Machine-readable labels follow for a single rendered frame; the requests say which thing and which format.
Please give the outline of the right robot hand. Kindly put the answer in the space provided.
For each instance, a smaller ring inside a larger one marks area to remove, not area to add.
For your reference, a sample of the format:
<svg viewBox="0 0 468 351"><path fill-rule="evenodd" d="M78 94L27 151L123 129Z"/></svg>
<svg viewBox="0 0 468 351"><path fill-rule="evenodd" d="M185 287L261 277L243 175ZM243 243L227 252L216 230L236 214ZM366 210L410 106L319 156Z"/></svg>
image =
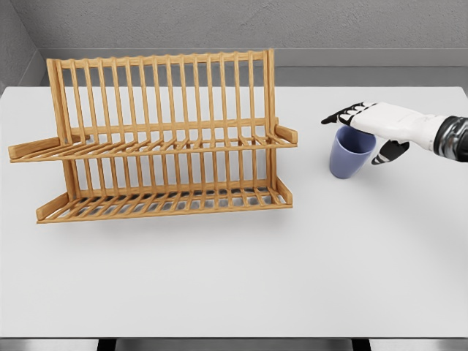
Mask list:
<svg viewBox="0 0 468 351"><path fill-rule="evenodd" d="M380 165L399 158L410 142L426 147L420 130L421 113L385 102L360 102L346 107L321 121L322 124L341 122L359 131L386 138L373 165Z"/></svg>

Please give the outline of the blue cup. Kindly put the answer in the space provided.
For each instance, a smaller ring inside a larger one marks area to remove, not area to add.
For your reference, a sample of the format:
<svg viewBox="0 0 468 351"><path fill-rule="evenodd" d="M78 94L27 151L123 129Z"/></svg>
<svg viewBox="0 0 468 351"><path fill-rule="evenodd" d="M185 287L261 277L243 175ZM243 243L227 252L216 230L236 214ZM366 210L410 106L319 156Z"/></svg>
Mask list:
<svg viewBox="0 0 468 351"><path fill-rule="evenodd" d="M333 141L329 168L337 178L346 179L356 174L376 146L374 135L347 125L342 126Z"/></svg>

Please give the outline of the wooden two-tier dish rack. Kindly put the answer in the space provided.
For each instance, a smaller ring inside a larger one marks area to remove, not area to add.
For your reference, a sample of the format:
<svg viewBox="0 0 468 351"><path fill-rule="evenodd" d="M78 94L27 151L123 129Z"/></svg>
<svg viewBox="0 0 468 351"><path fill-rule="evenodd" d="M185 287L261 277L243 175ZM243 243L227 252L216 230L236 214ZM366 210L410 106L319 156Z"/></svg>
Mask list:
<svg viewBox="0 0 468 351"><path fill-rule="evenodd" d="M10 146L60 161L66 190L40 223L290 208L276 152L274 51L47 62L57 135Z"/></svg>

